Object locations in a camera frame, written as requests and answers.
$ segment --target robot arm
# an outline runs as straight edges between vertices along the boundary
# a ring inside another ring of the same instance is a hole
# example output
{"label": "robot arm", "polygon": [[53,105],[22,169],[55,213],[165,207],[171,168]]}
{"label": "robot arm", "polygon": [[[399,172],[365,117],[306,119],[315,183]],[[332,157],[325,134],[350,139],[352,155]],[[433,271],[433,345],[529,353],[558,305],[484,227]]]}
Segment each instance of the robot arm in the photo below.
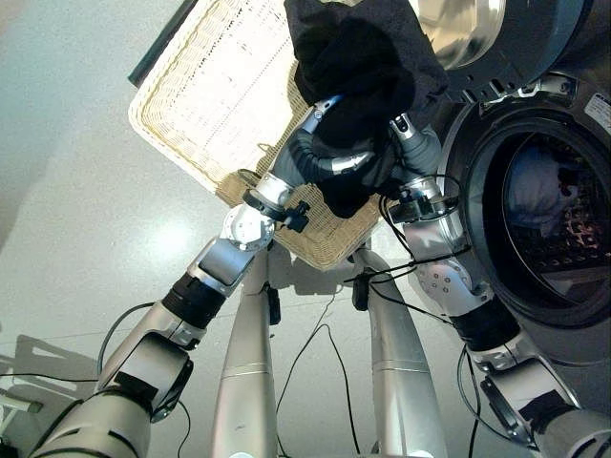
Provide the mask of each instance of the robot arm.
{"label": "robot arm", "polygon": [[256,254],[272,241],[275,224],[301,232],[308,206],[285,209],[300,184],[352,171],[373,153],[319,159],[311,134],[339,97],[317,103],[279,152],[244,203],[226,216],[221,233],[156,302],[103,366],[95,394],[69,406],[41,438],[32,458],[109,456],[143,458],[150,424],[175,407],[189,380],[194,349],[206,326],[236,289]]}
{"label": "robot arm", "polygon": [[[407,119],[401,120],[407,121],[407,135],[400,122],[391,126],[404,150],[426,140],[421,135],[409,144],[417,131]],[[434,141],[429,140],[429,145],[435,148]],[[428,157],[436,156],[437,152],[428,151]],[[420,265],[418,281],[451,319],[473,361],[486,374],[482,390],[509,437],[524,446],[537,446],[543,456],[610,456],[609,419],[581,408],[491,286],[472,284],[469,272],[453,256],[466,245],[457,211],[459,197],[443,196],[434,177],[416,177],[399,194],[390,213],[394,222],[403,223],[415,258],[447,257]]]}

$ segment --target washing machine drum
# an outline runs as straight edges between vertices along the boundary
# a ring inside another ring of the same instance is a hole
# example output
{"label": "washing machine drum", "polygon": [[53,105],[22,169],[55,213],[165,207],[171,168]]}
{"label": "washing machine drum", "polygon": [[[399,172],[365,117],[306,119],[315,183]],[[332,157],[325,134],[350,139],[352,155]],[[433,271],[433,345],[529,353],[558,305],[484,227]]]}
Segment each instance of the washing machine drum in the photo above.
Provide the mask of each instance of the washing machine drum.
{"label": "washing machine drum", "polygon": [[609,356],[611,105],[585,81],[541,80],[564,92],[442,113],[443,172],[463,183],[470,267],[531,332],[546,334],[556,359],[600,361]]}
{"label": "washing machine drum", "polygon": [[579,29],[583,0],[410,0],[456,102],[494,100],[548,70]]}

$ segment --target white floor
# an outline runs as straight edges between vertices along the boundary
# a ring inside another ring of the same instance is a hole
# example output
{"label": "white floor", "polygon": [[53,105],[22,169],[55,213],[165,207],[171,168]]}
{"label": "white floor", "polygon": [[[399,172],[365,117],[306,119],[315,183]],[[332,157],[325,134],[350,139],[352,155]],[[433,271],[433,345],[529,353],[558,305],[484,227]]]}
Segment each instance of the white floor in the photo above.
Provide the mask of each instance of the white floor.
{"label": "white floor", "polygon": [[[135,94],[126,76],[180,1],[4,0],[0,10],[0,372],[93,377],[108,327],[126,308],[154,300],[221,227],[225,206],[138,137],[127,121]],[[374,244],[396,257],[389,235]],[[389,259],[390,264],[401,261]],[[272,330],[276,388],[329,300],[306,296],[303,279],[281,292],[283,320]],[[408,282],[407,300],[419,302]],[[370,400],[369,317],[351,290],[326,322],[350,377],[363,451],[375,440]],[[218,378],[237,295],[193,352],[182,399],[193,419],[183,457],[204,457]],[[115,344],[137,317],[116,333]],[[472,419],[454,381],[460,342],[426,318],[421,331],[450,456],[466,456]],[[45,405],[7,431],[25,453],[54,416],[91,384],[0,379],[0,387]],[[486,408],[484,415],[491,418]],[[279,416],[295,457],[350,454],[344,386],[324,336],[301,359]],[[149,456],[174,456],[186,428],[179,409],[153,426]],[[528,456],[481,428],[474,456]]]}

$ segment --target wicker basket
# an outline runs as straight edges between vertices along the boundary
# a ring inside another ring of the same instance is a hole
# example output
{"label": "wicker basket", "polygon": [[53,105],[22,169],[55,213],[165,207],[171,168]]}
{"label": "wicker basket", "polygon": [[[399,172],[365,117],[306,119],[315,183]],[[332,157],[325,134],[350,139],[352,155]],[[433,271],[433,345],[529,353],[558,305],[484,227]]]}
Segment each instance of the wicker basket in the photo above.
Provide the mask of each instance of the wicker basket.
{"label": "wicker basket", "polygon": [[[200,0],[141,85],[130,122],[234,206],[307,109],[295,68],[282,0]],[[315,186],[291,203],[300,199],[311,207],[309,225],[302,234],[280,229],[276,240],[321,270],[351,254],[378,218],[374,198],[351,219],[333,216]]]}

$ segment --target black cloth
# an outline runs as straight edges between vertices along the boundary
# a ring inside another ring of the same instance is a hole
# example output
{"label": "black cloth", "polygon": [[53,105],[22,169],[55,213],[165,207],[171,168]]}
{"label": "black cloth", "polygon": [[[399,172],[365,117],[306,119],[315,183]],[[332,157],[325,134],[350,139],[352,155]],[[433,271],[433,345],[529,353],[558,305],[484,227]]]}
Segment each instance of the black cloth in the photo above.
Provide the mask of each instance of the black cloth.
{"label": "black cloth", "polygon": [[316,154],[349,156],[364,148],[376,154],[357,174],[318,183],[333,213],[349,218],[390,172],[396,145],[389,121],[408,112],[416,127],[425,127],[448,79],[407,0],[354,7],[285,0],[284,7],[304,100],[344,96],[316,130]]}

